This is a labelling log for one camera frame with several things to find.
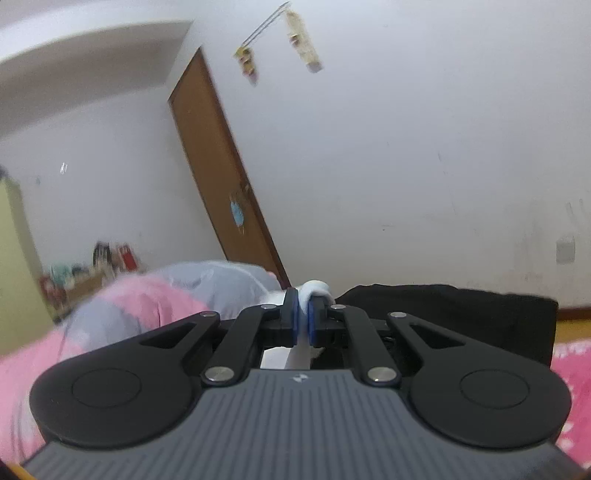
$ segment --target pink polka dot fabric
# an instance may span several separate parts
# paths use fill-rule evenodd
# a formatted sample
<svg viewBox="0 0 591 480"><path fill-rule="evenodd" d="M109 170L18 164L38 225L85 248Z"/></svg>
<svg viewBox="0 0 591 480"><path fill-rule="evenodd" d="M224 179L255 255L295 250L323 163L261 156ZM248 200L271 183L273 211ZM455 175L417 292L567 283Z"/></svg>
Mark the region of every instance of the pink polka dot fabric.
<svg viewBox="0 0 591 480"><path fill-rule="evenodd" d="M573 405L556 445L591 467L591 339L554 345L552 370L567 384Z"/></svg>

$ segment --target baseboard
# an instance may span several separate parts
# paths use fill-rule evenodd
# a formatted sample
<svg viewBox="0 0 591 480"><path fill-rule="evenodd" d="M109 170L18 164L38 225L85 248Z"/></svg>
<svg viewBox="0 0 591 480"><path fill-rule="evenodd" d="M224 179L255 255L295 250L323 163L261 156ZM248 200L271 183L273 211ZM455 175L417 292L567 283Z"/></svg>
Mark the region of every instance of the baseboard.
<svg viewBox="0 0 591 480"><path fill-rule="evenodd" d="M591 320L591 306L558 309L558 320Z"/></svg>

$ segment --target wooden door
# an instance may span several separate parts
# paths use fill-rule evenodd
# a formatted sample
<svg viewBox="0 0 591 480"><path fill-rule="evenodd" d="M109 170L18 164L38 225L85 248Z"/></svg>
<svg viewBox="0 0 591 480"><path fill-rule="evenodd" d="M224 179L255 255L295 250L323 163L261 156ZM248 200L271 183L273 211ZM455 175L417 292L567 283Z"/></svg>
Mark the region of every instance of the wooden door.
<svg viewBox="0 0 591 480"><path fill-rule="evenodd" d="M183 73L170 104L193 177L226 258L260 265L289 280L217 99L201 49ZM237 226L230 202L240 205Z"/></svg>

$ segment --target red object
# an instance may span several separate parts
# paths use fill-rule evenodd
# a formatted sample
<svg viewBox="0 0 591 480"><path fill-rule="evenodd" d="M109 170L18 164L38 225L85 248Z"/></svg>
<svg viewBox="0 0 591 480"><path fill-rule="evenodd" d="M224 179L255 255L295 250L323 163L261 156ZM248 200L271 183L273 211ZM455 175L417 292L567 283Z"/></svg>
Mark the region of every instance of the red object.
<svg viewBox="0 0 591 480"><path fill-rule="evenodd" d="M134 255L128 244L119 246L119 256L123 261L123 265L127 271L133 272L138 269L138 264L135 261Z"/></svg>

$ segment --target white wall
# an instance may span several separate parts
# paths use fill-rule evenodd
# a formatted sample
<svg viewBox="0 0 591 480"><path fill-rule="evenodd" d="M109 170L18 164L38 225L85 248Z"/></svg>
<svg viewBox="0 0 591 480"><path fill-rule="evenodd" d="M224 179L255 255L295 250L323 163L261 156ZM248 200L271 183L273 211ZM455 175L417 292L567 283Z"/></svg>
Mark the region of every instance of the white wall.
<svg viewBox="0 0 591 480"><path fill-rule="evenodd" d="M91 262L97 240L129 242L149 267L223 258L167 97L121 93L0 139L44 265Z"/></svg>
<svg viewBox="0 0 591 480"><path fill-rule="evenodd" d="M197 7L167 86L203 44L292 282L591 303L590 3L298 0L324 70L281 20L252 45L256 86L232 54L277 2Z"/></svg>

